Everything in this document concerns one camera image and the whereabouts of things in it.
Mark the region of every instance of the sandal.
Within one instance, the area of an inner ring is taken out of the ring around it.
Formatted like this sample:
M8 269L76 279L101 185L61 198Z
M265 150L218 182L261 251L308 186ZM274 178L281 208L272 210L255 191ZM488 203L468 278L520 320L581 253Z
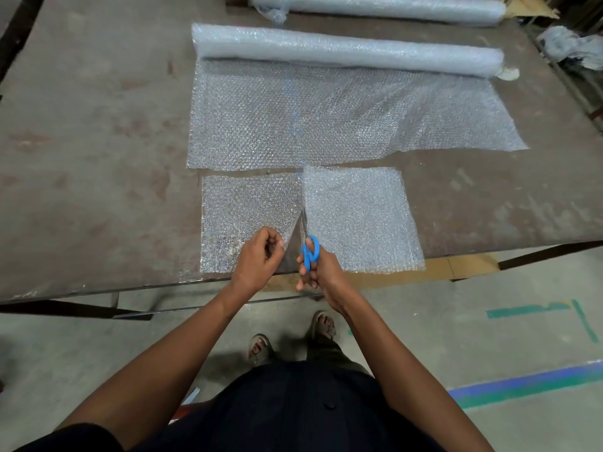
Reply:
M264 347L260 349L260 352L257 354L253 353L253 347L258 343L258 341L263 341ZM260 366L266 363L269 363L270 360L274 359L275 353L274 349L272 349L272 345L265 334L256 334L253 338L249 340L249 353L248 353L249 361L253 364L253 366Z
M326 324L320 322L320 318L323 316L327 317L328 319L331 319L333 325L327 326ZM327 311L316 311L314 313L314 316L312 317L312 325L310 326L310 339L315 340L319 334L325 333L327 333L331 337L331 339L335 337L335 335L337 334L337 331L335 329L335 321L331 316L327 315Z

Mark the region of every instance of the concrete floor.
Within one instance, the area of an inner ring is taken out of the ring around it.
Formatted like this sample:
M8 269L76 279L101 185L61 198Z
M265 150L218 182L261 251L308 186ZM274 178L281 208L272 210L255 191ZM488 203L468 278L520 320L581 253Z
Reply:
M603 338L603 248L462 282L414 284L363 292L392 330L447 388L467 386L603 358L576 314L556 311L488 320L486 310L577 299ZM123 293L120 306L147 309L207 302L221 286L205 284ZM108 295L79 298L109 304ZM324 303L309 299L244 307L217 342L195 381L211 398L246 371L247 341L267 334L285 358L303 358L310 318ZM0 452L50 432L86 395L191 312L151 322L0 315ZM337 341L366 364L336 316ZM547 392L468 410L497 451L600 448L603 383Z

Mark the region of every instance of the person's left hand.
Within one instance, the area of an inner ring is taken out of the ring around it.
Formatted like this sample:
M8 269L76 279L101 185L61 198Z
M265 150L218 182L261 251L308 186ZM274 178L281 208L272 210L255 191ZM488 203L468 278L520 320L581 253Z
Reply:
M266 285L285 256L285 242L274 228L262 227L243 244L232 284L250 298Z

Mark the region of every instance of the shirt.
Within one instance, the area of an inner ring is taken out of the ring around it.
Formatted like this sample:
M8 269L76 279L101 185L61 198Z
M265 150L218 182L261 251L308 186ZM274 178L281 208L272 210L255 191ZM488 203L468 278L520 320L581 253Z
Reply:
M122 451L98 425L58 430L19 449ZM207 409L167 425L136 452L177 451L443 451L390 409L373 377L313 362L254 368Z

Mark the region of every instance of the bubble wrap sheet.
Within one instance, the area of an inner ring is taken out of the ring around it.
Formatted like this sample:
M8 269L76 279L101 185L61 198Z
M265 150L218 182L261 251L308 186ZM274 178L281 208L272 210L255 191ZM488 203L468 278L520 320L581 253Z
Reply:
M276 11L268 17L276 23L295 11L494 25L506 9L499 0L251 0L251 4Z
M425 269L401 174L394 168L304 168L307 227L346 271Z
M300 174L205 176L201 272L235 269L243 244L264 225L288 242L303 206Z
M306 64L365 66L491 78L502 68L500 49L366 40L272 28L195 23L198 58L243 58Z
M188 166L320 166L413 149L527 147L486 79L198 60Z

